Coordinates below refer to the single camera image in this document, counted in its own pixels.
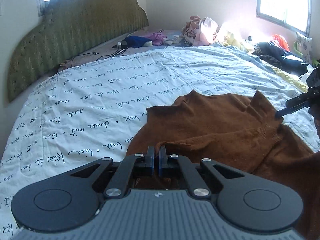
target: red plastic bag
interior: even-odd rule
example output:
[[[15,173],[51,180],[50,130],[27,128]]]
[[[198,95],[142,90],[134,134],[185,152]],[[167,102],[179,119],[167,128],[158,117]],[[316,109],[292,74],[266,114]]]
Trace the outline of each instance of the red plastic bag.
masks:
[[[272,40],[276,41],[282,49],[285,49],[286,51],[290,51],[289,45],[283,36],[279,34],[272,35]]]

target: brown sweater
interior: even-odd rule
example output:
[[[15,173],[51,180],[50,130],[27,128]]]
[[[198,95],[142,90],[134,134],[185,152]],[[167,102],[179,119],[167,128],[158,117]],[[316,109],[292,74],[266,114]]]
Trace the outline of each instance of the brown sweater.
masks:
[[[130,143],[127,155],[166,145],[168,153],[199,163],[211,158],[287,185],[297,191],[304,211],[296,229],[307,239],[320,236],[320,153],[275,119],[275,109],[257,91],[253,98],[203,96],[194,90],[172,106],[147,109],[148,121]],[[149,187],[168,187],[155,179]]]

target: upholstered headboard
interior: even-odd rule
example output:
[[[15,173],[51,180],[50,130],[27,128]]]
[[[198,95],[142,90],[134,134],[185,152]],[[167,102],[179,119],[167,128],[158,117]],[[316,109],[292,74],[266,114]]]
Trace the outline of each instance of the upholstered headboard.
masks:
[[[64,60],[145,26],[148,19],[137,0],[51,0],[43,22],[12,55],[9,101]]]

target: wall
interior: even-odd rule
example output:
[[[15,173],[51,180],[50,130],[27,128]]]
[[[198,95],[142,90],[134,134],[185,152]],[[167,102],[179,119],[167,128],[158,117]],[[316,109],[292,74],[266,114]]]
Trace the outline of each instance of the wall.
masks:
[[[283,35],[291,47],[296,35],[279,25],[256,17],[257,0],[147,0],[150,27],[181,29],[190,16],[211,17],[221,26],[232,22],[243,38],[263,32]],[[320,0],[312,0],[310,36],[314,38],[315,54],[320,58]]]
[[[138,0],[146,10],[146,0]],[[36,0],[0,0],[0,159],[20,109],[28,96],[21,95],[8,105],[6,77],[11,55],[19,41],[42,20]]]

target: white blanket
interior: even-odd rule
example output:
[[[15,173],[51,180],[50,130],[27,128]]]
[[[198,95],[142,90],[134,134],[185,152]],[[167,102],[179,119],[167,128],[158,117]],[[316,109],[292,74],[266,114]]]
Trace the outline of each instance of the white blanket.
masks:
[[[147,121],[146,108],[171,105],[192,89],[247,96],[258,89],[277,109],[300,93],[259,58],[217,45],[158,49],[60,72],[30,94],[8,139],[0,164],[0,239],[17,230],[10,209],[17,191],[105,156],[121,161]],[[306,109],[284,123],[320,149]]]

